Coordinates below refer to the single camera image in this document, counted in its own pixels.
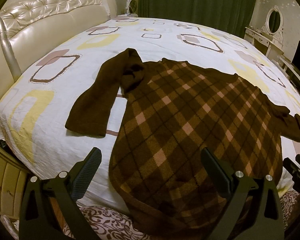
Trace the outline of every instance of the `oval mirror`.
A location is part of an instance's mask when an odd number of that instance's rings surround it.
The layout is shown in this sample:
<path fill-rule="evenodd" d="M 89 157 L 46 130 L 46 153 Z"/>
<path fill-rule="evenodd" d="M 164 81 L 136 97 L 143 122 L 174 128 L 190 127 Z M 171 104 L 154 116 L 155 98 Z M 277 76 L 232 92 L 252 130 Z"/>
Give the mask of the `oval mirror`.
<path fill-rule="evenodd" d="M 275 33 L 280 27 L 280 13 L 272 11 L 269 17 L 268 26 L 271 33 Z"/>

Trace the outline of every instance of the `bed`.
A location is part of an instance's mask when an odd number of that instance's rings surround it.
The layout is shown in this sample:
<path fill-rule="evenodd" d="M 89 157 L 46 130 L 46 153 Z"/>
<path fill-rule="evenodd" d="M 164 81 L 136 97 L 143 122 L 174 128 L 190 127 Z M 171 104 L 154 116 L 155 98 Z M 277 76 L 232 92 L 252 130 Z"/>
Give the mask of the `bed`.
<path fill-rule="evenodd" d="M 300 115 L 300 95 L 282 72 L 247 41 L 222 31 L 164 19 L 117 17 L 115 0 L 25 0 L 0 12 L 0 140 L 40 179 L 69 171 L 93 147 L 102 163 L 81 207 L 129 211 L 111 186 L 108 166 L 125 111 L 118 91 L 107 134 L 92 138 L 65 128 L 75 100 L 95 81 L 102 63 L 137 50 L 143 61 L 187 60 L 237 73 L 269 99 Z M 282 156 L 294 160 L 300 143 L 282 137 Z M 283 169 L 279 196 L 292 189 Z"/>

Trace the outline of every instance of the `patterned cushion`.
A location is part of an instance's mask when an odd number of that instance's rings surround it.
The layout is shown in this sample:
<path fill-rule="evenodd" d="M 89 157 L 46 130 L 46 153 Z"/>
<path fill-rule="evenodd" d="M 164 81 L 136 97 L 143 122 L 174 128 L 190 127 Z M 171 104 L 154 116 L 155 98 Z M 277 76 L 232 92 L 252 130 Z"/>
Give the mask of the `patterned cushion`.
<path fill-rule="evenodd" d="M 298 192 L 288 191 L 281 198 L 281 207 L 283 211 L 284 229 L 288 227 L 288 219 L 297 203 Z M 92 226 L 93 230 L 102 240 L 150 240 L 150 236 L 134 229 L 132 220 L 115 210 L 103 206 L 80 208 L 82 214 Z M 233 236 L 236 236 L 241 230 L 236 228 Z M 65 235 L 74 238 L 68 225 L 63 228 Z"/>
<path fill-rule="evenodd" d="M 82 214 L 102 240 L 150 240 L 150 236 L 135 230 L 132 221 L 110 208 L 102 206 L 80 208 Z M 63 233 L 74 238 L 68 225 Z"/>

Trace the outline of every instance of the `argyle sweater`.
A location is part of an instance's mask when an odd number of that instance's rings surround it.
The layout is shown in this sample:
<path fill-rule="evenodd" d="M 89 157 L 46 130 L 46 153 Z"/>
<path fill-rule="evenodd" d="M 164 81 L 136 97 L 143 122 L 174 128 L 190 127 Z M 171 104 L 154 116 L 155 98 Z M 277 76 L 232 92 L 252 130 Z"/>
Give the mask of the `argyle sweater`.
<path fill-rule="evenodd" d="M 207 231 L 221 214 L 226 200 L 207 176 L 202 148 L 235 171 L 253 178 L 270 174 L 277 184 L 280 136 L 300 142 L 300 116 L 237 74 L 165 58 L 143 63 L 134 49 L 103 63 L 66 128 L 105 136 L 120 86 L 128 101 L 109 178 L 134 227 L 151 235 Z"/>

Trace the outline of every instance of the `sweater sleeve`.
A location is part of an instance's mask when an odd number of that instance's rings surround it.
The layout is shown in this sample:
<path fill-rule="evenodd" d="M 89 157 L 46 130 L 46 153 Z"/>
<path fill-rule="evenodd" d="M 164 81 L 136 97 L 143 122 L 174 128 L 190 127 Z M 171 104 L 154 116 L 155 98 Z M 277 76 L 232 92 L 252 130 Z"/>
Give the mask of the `sweater sleeve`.
<path fill-rule="evenodd" d="M 75 101 L 65 127 L 82 135 L 104 137 L 120 85 L 127 93 L 143 79 L 144 72 L 134 49 L 126 49 L 104 62 L 94 84 Z"/>
<path fill-rule="evenodd" d="M 276 125 L 281 130 L 281 135 L 293 141 L 300 142 L 300 115 L 290 115 L 290 110 L 285 106 L 277 106 L 265 95 L 266 104 L 276 118 Z"/>

